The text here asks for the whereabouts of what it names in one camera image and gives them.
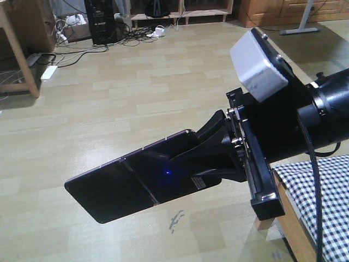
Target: wooden cabinet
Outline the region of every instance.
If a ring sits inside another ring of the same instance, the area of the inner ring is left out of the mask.
[[[299,23],[306,0],[242,0],[239,21],[245,27]],[[314,0],[310,22],[349,19],[346,0]]]

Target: phone screen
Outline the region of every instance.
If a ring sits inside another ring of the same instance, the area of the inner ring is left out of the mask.
[[[196,133],[184,130],[115,159],[64,184],[99,223],[121,218],[221,182],[190,177],[169,160],[199,145]]]

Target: wooden shelf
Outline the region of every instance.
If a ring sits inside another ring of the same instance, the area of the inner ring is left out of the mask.
[[[146,16],[145,14],[136,14],[130,15],[131,21],[134,22],[134,26],[137,27],[137,21],[140,20],[151,20],[151,19],[173,19],[174,22],[176,19],[184,17],[185,24],[189,23],[190,17],[198,17],[198,16],[211,16],[211,15],[222,15],[223,22],[225,22],[226,16],[232,13],[233,8],[233,0],[228,0],[227,8],[225,9],[207,9],[207,10],[193,10],[193,11],[185,11],[184,10],[184,0],[178,0],[178,12],[171,12],[169,16],[164,16],[161,18],[152,18],[150,16]]]
[[[10,20],[7,16],[8,2],[6,0],[0,1],[0,27],[4,28],[6,36],[9,40],[13,53],[17,59],[18,65],[22,71],[25,83],[23,84],[11,84],[11,85],[0,85],[1,92],[13,92],[29,90],[33,97],[39,97],[39,90],[35,84],[32,72],[27,64],[27,61],[22,52],[20,43],[17,36],[12,28]]]

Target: blue checkered fabric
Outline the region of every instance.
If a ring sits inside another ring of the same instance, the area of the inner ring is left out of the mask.
[[[349,154],[318,159],[323,213],[323,255],[326,261],[349,261]],[[314,176],[307,162],[276,166],[300,219],[316,239]]]

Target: laminate flooring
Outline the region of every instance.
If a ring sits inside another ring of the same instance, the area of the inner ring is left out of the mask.
[[[320,26],[336,37],[333,52],[348,45],[348,21]],[[198,130],[216,110],[225,111],[225,93],[241,87],[229,49],[247,30],[223,22],[170,28],[153,43],[116,45],[59,68],[37,100],[23,94],[0,101],[0,261],[292,261],[277,223],[259,232],[253,226],[247,183],[223,181],[107,224],[95,222],[63,187],[153,141]],[[314,34],[307,50],[293,39],[310,41],[313,34],[271,32],[270,38],[296,61],[303,52],[329,51],[318,39],[330,36]],[[57,51],[91,45],[86,40]],[[349,67],[349,54],[289,63],[308,83],[314,68],[334,73],[338,61]],[[348,149],[344,143],[339,153]]]

